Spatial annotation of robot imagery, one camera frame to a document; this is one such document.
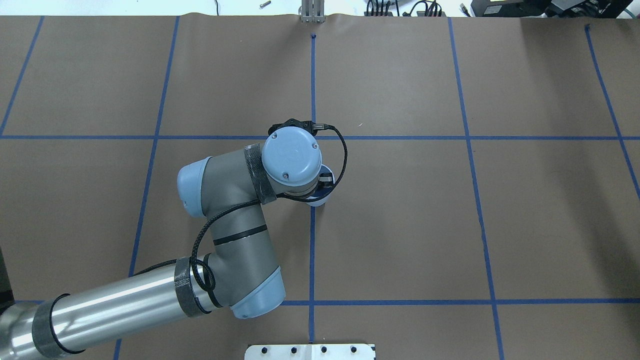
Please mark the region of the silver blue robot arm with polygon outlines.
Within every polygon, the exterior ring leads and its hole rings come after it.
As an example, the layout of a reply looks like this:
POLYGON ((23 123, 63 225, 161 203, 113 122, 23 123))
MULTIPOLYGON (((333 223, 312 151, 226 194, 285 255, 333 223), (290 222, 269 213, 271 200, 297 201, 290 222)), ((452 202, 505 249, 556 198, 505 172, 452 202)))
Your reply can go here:
POLYGON ((190 255, 89 291, 5 307, 1 358, 65 359, 221 308, 245 320, 279 307, 286 291, 263 205, 326 201, 342 175, 323 166, 316 135, 336 130, 292 119, 273 125, 263 144, 184 166, 179 198, 190 216, 206 219, 190 255))

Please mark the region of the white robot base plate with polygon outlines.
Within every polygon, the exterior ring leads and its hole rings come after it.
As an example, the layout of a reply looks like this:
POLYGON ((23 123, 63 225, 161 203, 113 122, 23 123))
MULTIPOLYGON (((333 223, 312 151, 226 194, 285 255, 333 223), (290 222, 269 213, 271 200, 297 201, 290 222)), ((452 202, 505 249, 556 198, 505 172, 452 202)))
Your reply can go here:
POLYGON ((256 344, 247 347, 245 360, 375 360, 374 344, 256 344))

